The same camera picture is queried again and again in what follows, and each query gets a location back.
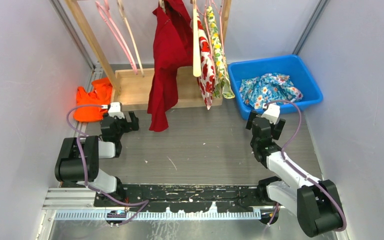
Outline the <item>lemon print skirt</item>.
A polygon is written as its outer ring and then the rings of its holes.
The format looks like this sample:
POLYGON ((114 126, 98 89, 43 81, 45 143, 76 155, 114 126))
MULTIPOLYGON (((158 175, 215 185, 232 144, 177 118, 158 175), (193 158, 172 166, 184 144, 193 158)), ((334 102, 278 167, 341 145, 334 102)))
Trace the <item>lemon print skirt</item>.
POLYGON ((221 41, 216 16, 211 6, 205 9, 205 23, 209 33, 211 54, 215 64, 215 84, 213 96, 216 98, 233 99, 235 94, 231 88, 231 82, 227 70, 225 52, 221 41))

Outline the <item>red poppy print cloth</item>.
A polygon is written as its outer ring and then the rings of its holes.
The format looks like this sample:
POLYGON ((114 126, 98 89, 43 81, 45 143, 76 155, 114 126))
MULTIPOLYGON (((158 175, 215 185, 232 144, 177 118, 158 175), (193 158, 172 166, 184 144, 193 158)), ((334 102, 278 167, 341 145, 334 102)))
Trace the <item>red poppy print cloth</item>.
POLYGON ((197 20, 201 76, 197 78, 198 87, 204 104, 209 110, 213 103, 213 92, 216 81, 215 66, 211 54, 210 43, 202 22, 197 20))

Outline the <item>dark red cloth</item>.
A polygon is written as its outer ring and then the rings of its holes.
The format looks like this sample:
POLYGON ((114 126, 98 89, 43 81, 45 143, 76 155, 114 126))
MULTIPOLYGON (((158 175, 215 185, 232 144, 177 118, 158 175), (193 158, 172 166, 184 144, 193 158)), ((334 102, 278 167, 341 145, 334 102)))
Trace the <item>dark red cloth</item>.
POLYGON ((151 115, 150 131, 162 132, 169 127, 166 111, 178 103, 177 73, 191 66, 193 31, 191 17, 182 0, 165 0, 153 14, 157 26, 153 42, 154 75, 147 113, 151 115))

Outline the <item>thin pink wire hanger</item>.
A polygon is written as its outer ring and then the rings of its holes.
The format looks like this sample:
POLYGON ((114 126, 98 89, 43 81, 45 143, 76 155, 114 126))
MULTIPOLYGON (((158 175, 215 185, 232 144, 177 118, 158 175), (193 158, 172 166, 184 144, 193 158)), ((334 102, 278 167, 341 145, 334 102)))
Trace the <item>thin pink wire hanger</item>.
POLYGON ((220 4, 215 3, 214 0, 208 0, 208 6, 212 7, 216 12, 218 12, 218 37, 220 41, 220 46, 221 46, 221 52, 222 52, 222 59, 226 63, 226 54, 225 54, 225 46, 224 46, 224 41, 225 41, 225 36, 224 36, 224 13, 225 13, 225 1, 221 0, 220 4))

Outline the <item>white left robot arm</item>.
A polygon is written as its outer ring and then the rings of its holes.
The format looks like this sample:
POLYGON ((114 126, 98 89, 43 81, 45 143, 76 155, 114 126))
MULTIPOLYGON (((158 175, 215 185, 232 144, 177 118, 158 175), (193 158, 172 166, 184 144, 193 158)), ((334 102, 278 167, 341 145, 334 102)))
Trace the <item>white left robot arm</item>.
POLYGON ((126 191, 118 177, 100 168, 101 159, 118 158, 123 134, 139 130, 139 118, 129 111, 130 121, 106 114, 100 122, 101 135, 65 138, 54 168, 55 178, 63 183, 83 185, 101 195, 113 206, 121 206, 126 191))

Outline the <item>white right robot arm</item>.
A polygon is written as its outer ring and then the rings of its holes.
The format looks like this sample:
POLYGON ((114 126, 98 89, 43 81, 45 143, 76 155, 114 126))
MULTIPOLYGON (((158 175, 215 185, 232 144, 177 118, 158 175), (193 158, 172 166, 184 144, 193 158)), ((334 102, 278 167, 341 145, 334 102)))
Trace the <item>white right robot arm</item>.
POLYGON ((258 182, 259 202, 284 206, 297 217, 302 231, 310 238, 343 229, 345 217, 335 183, 306 172, 276 143, 285 122, 278 113, 259 114, 253 110, 246 123, 246 129, 252 132, 254 158, 275 173, 258 182))

